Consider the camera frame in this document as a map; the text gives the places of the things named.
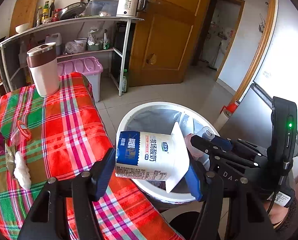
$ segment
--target blue label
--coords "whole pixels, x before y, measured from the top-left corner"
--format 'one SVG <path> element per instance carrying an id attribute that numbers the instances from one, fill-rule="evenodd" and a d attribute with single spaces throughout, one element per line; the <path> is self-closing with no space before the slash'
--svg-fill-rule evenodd
<path id="1" fill-rule="evenodd" d="M 163 151 L 165 151 L 165 152 L 168 151 L 168 144 L 167 144 L 166 142 L 163 142 L 163 143 L 161 144 L 161 147 L 162 147 L 162 150 L 163 150 Z"/>
<path id="2" fill-rule="evenodd" d="M 140 132 L 122 131 L 117 146 L 117 163 L 138 165 Z"/>

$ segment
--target pink lid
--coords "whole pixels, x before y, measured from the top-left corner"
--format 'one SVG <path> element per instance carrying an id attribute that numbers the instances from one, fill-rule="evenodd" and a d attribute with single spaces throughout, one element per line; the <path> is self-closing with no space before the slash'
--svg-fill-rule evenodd
<path id="1" fill-rule="evenodd" d="M 103 68 L 95 57 L 83 57 L 58 63 L 59 76 L 70 74 L 74 71 L 88 76 L 101 73 Z"/>

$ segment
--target door knob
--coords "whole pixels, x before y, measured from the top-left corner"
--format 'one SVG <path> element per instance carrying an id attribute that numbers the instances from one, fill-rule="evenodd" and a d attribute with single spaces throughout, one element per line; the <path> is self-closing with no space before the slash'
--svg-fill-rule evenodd
<path id="1" fill-rule="evenodd" d="M 149 65 L 153 65 L 157 62 L 157 56 L 155 54 L 151 54 L 149 58 L 147 58 L 146 62 Z"/>

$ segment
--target cutting board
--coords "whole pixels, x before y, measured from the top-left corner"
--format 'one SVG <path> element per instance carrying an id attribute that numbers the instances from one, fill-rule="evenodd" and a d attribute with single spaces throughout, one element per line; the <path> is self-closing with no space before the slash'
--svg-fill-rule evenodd
<path id="1" fill-rule="evenodd" d="M 9 37 L 17 34 L 15 28 L 24 23 L 30 23 L 33 27 L 33 21 L 36 14 L 36 5 L 38 0 L 17 0 L 14 5 Z"/>

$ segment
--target silver refrigerator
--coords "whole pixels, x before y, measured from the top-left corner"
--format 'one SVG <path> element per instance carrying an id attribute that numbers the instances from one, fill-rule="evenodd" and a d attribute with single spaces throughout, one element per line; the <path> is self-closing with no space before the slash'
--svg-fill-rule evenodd
<path id="1" fill-rule="evenodd" d="M 270 146 L 273 96 L 295 102 L 298 114 L 298 11 L 290 0 L 278 0 L 277 20 L 262 65 L 219 134 Z M 298 133 L 294 156 L 297 155 Z"/>

